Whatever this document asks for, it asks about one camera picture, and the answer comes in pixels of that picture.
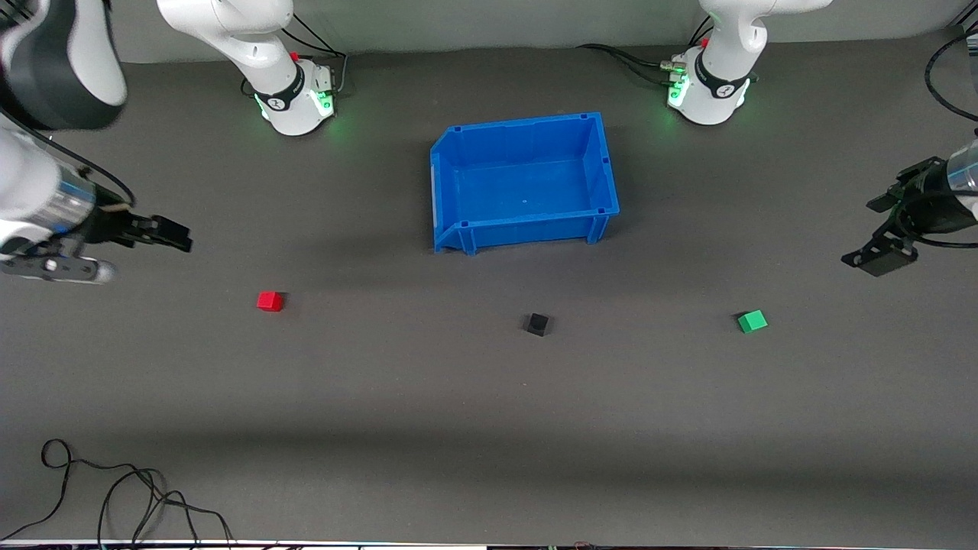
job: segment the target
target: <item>black cable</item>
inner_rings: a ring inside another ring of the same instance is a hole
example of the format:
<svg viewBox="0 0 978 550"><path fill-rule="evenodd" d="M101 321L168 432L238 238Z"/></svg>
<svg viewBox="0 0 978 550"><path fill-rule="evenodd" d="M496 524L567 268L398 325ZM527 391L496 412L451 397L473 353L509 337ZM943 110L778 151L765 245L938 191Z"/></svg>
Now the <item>black cable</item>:
<svg viewBox="0 0 978 550"><path fill-rule="evenodd" d="M58 143L58 142L56 142L56 141L54 141L52 139L48 139L48 138L44 137L43 135L41 135L40 132L38 132L37 130L31 128L30 126L24 124L19 119L17 119L15 116L13 116L10 113L8 113L7 110L4 109L3 107L0 107L0 115L4 115L7 118L9 118L21 130L23 130L23 131L27 132L28 134L30 134L31 136L33 136L34 139L36 139L38 142L43 143L43 144L46 144L46 145L50 145L51 147L53 147L56 150L60 151L62 154L68 155L72 159L75 159L76 161L81 162L82 165L88 166L88 167L92 168L93 170L99 172L100 174L106 176L109 179L109 181L111 181L113 184L115 184L115 186L118 187L122 191L122 193L125 194L126 198L128 199L129 206L130 207L133 207L133 208L136 207L136 194L134 194L132 192L132 190L129 189L129 186L128 185L122 183L122 180L120 180L119 178L115 177L111 172L109 172L108 170L106 170L106 169L102 168L101 166L95 164L94 162L92 162L92 161L84 158L82 155L79 155L78 153L72 151L71 149L65 147L64 145L62 145L62 144L60 144L60 143Z"/></svg>
<svg viewBox="0 0 978 550"><path fill-rule="evenodd" d="M606 46L604 44L582 44L582 45L578 46L578 48L583 48L583 49L587 49L587 50L597 50L597 51L604 52L604 53L610 55L612 58L618 60L623 66L625 66L625 69L628 69L635 76L637 76L638 78L641 78L642 80L644 80L646 82L649 82L649 83L652 83L652 84L660 84L660 85L663 85L663 86L670 85L670 82L669 81L663 80L663 79L652 78L651 76L649 76L649 75L645 74L644 72L642 72L641 70L639 70L639 68L637 68L634 65L632 65L632 64L636 64L636 65L639 65L640 67L656 68L656 69L658 69L659 68L659 64L654 64L654 63L649 62L649 61L646 61L644 59L637 58L637 57L629 54L628 52L619 50L618 48L614 48L612 46Z"/></svg>
<svg viewBox="0 0 978 550"><path fill-rule="evenodd" d="M951 49L952 46L954 46L958 42L962 42L966 40L968 36L971 36L976 32L978 32L978 30L975 30L974 28L970 28L963 35L941 46L941 49L935 52L934 55L931 56L930 61L927 62L927 67L923 70L923 81L927 85L927 90L930 92L930 95L934 96L934 99L937 100L937 103L940 103L945 109L954 113L955 115L963 116L969 120L978 122L978 115L974 115L972 113L969 113L968 111L959 109L950 101L944 99L944 96L941 95L941 92L938 92L937 88L934 87L934 83L931 82L931 77L930 77L931 75L930 73L934 69L934 65L937 63L937 60L940 59L942 55L944 55L944 52L947 52L948 50Z"/></svg>
<svg viewBox="0 0 978 550"><path fill-rule="evenodd" d="M292 18L295 19L296 21L298 21L299 24L301 24L302 26L304 26L305 29L309 31L309 34L312 34L317 40L319 40L324 46L326 46L326 48L327 48L328 51L330 51L330 52L332 52L332 53L334 53L334 54L336 54L338 56L341 56L341 57L344 57L344 58L346 57L346 54L344 54L344 53L342 53L342 52L334 49L333 46L331 46L329 42L327 42L326 40L323 40L323 37L322 36L320 36L319 34L316 34L316 31L313 30L312 28L310 28L309 25L306 24L305 21L303 21L302 18L300 18L298 15L293 14L292 15Z"/></svg>
<svg viewBox="0 0 978 550"><path fill-rule="evenodd" d="M955 24L964 24L964 22L968 21L968 18L970 18L975 12L978 12L978 3L975 3L975 5L972 6L966 14L957 18L957 23Z"/></svg>
<svg viewBox="0 0 978 550"><path fill-rule="evenodd" d="M289 37L289 38L291 38L292 40L295 40L296 42L298 42L299 44L302 44L303 46L305 46L307 48L312 48L313 50L316 50L317 52L323 52L323 53L326 53L326 54L332 54L332 55L334 55L334 56L336 56L338 58L341 58L341 57L345 57L346 56L346 54L341 54L341 53L337 52L336 50L333 50L333 49L329 49L328 50L326 48L321 48L319 46L310 44L309 42L306 42L305 40L303 40L303 39L299 38L298 36L295 36L294 34L292 34L291 32L289 32L288 29L283 28L282 29L282 32L284 32L286 34L286 36Z"/></svg>
<svg viewBox="0 0 978 550"><path fill-rule="evenodd" d="M917 231L909 230L904 224L902 216L903 213L907 211L908 206L927 199L945 199L947 197L978 197L978 191L927 191L925 193L921 193L920 195L901 203L900 206L894 210L893 215L895 216L894 219L896 220L897 228L906 234L911 240L921 243L922 245L930 245L931 247L937 247L939 249L978 249L978 243L952 243L948 241L934 241L932 239L928 239Z"/></svg>
<svg viewBox="0 0 978 550"><path fill-rule="evenodd" d="M51 447L55 444L60 445L62 449L65 451L66 460L63 464L53 464L51 461L48 460L48 452L50 451ZM139 525L133 531L132 542L134 545L136 541L139 539L140 535L143 533L143 530L146 528L146 525L150 522L150 520L154 516L154 514L158 510L166 506L180 508L184 511L184 514L186 515L187 518L187 525L190 528L190 532L191 535L194 537L195 543L200 543L200 536L198 535L197 529L194 526L194 521L193 518L191 517L191 512L215 516L221 523L221 527L224 530L225 539L227 540L229 546L231 545L231 540L234 538L234 535L231 533L231 529L230 527L228 527L228 523L227 521L225 521L224 516L212 510L206 510L188 504L187 498L180 491L173 490L165 493L162 492L162 490L160 489L160 485L154 479L154 475L160 476L162 478L162 474L160 473L159 470L156 470L154 468L138 468L130 463L115 464L113 466L103 466L101 464L90 462L82 458L74 458L71 455L71 449L68 447L67 443L63 439L49 439L44 443L44 446L41 447L41 464L43 464L45 468L51 470L61 470L61 469L65 470L65 476L62 478L62 487L61 487L61 493L58 497L58 502L55 503L54 508L51 509L51 512L49 512L47 516L45 516L44 518L36 522L31 522L25 526L18 527L10 534L4 536L3 538L0 538L0 542L16 536L18 533L24 531L27 528L43 524L44 522L47 522L52 517L54 517L56 513L58 513L58 510L61 509L62 504L65 502L65 494L67 493L67 482L71 476L71 468L76 464L83 464L85 466L88 466L89 468L93 468L95 470L102 470L102 471L116 470L119 468L126 468L129 470L129 472L123 474L121 478L116 480L111 485L109 492L106 493L106 497L102 501L102 508L99 511L99 524L97 526L97 531L96 531L97 542L100 548L102 547L102 528L105 523L106 513L109 510L112 494L124 481L132 477L138 479L150 491L150 498L149 498L149 502L147 503L146 511L144 512L143 518L140 520Z"/></svg>
<svg viewBox="0 0 978 550"><path fill-rule="evenodd" d="M654 63L651 61L644 60L642 58L635 57L632 54L626 52L625 50L615 48L614 46L608 46L606 44L581 44L580 46L578 46L578 48L584 48L586 50L600 50L602 52L611 54L612 56L625 58L626 60L636 65L641 65L642 67L651 67L653 69L659 68L658 63Z"/></svg>
<svg viewBox="0 0 978 550"><path fill-rule="evenodd" d="M31 11L28 10L24 6L24 4L26 4L26 2L24 2L23 0L20 0L17 3L13 2L13 0L7 0L7 5L10 6L11 8L14 8L15 10L17 10L17 12L19 14L21 14L21 17L26 20L26 19L30 18L31 16L33 16L34 14L31 13Z"/></svg>
<svg viewBox="0 0 978 550"><path fill-rule="evenodd" d="M690 46L696 43L696 35L699 34L699 32L706 26L706 24L709 21L710 21L710 16L706 16L706 19L703 20L703 23L700 23L699 26L696 28L696 30L692 32L692 38L689 39Z"/></svg>

